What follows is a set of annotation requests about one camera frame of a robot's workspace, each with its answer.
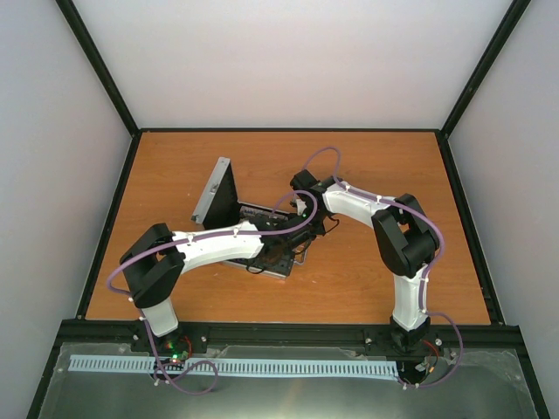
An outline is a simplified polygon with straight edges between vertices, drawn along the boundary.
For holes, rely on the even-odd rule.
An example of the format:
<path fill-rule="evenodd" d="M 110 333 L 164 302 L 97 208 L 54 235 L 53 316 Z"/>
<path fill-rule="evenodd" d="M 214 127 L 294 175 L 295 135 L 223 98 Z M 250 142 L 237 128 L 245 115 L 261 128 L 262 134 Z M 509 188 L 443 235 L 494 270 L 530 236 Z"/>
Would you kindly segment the aluminium poker case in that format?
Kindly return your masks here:
<path fill-rule="evenodd" d="M 252 220 L 259 216 L 271 218 L 276 222 L 288 219 L 288 213 L 285 211 L 277 210 L 273 213 L 272 208 L 240 201 L 231 160 L 219 157 L 190 219 L 204 230 L 213 230 Z M 265 261 L 256 258 L 236 258 L 226 260 L 223 264 L 245 269 L 252 274 L 286 279 L 296 264 L 304 263 L 306 254 L 307 252 L 303 251 L 299 257 L 293 252 L 285 251 L 281 256 Z"/>

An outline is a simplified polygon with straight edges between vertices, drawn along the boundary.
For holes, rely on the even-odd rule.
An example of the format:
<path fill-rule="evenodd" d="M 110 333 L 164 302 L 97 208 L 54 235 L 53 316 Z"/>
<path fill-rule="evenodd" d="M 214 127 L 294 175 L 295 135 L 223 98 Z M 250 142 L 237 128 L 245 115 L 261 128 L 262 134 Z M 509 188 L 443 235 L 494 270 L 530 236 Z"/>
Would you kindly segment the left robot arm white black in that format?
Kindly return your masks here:
<path fill-rule="evenodd" d="M 181 275 L 209 264 L 232 261 L 250 273 L 287 277 L 310 236 L 294 227 L 281 229 L 270 220 L 244 220 L 214 230 L 171 231 L 165 223 L 152 226 L 121 258 L 119 272 L 128 296 L 148 322 L 150 339 L 162 351 L 180 345 L 182 330 L 171 301 Z"/>

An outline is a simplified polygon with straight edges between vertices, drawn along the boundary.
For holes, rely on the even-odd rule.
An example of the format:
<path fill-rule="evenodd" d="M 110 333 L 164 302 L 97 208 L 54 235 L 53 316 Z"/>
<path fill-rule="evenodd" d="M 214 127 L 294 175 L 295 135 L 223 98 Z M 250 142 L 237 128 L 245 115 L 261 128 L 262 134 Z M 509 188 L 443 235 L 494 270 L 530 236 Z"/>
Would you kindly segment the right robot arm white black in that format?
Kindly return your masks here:
<path fill-rule="evenodd" d="M 381 259 L 394 277 L 390 340 L 399 353 L 411 353 L 429 331 L 428 268 L 442 248 L 416 198 L 375 196 L 333 178 L 320 181 L 306 170 L 290 186 L 313 193 L 323 216 L 340 214 L 373 229 Z"/>

